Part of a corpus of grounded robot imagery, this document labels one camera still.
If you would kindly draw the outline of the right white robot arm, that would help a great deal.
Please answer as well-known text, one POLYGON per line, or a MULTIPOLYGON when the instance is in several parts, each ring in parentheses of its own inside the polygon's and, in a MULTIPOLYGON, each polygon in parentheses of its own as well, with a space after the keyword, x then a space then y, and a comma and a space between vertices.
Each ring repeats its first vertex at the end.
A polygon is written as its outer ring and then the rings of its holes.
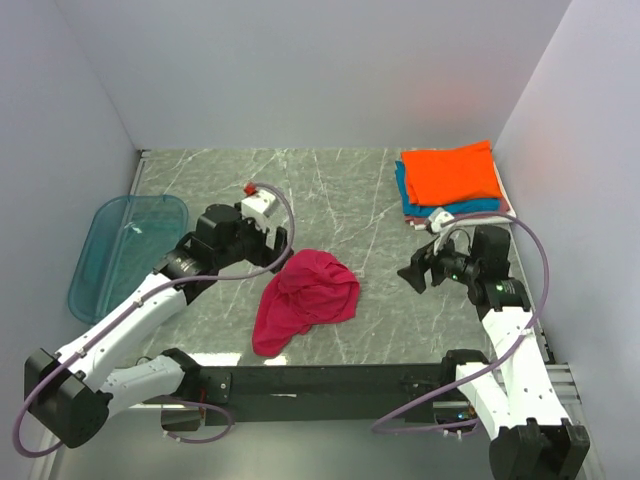
POLYGON ((575 479, 590 449, 586 428, 574 424, 549 377, 524 285, 510 274, 510 233, 495 225, 475 228, 468 252, 450 238, 418 249, 399 276, 418 293, 445 280, 467 288, 496 361, 483 353, 451 350, 439 387, 466 397, 488 433, 496 479, 575 479))

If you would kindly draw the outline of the pink t-shirt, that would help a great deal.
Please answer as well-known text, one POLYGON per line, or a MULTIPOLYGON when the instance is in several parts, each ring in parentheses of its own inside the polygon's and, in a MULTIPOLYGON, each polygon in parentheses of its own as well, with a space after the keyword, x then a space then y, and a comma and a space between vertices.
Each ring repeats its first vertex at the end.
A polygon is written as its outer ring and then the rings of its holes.
POLYGON ((306 334, 315 325, 354 318, 360 291, 358 278, 331 253, 297 252, 262 293, 252 333, 253 352, 275 357, 294 336, 306 334))

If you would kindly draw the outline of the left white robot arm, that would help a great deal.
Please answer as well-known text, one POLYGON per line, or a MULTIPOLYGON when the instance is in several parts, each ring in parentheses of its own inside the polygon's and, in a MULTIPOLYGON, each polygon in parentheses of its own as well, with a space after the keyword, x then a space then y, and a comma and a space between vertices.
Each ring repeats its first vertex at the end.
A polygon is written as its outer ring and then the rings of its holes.
POLYGON ((292 254, 295 227, 272 230, 278 207, 289 218, 290 203, 263 190, 235 205, 212 204, 167 252, 134 292, 89 331, 54 353, 33 352, 24 364, 24 403, 59 445, 87 443, 106 421, 128 407, 171 395, 193 399, 200 388, 200 365, 179 349, 149 364, 119 370, 116 364, 154 329, 223 280, 221 270, 247 261, 255 274, 278 272, 292 254), (275 242, 267 243, 273 233, 275 242))

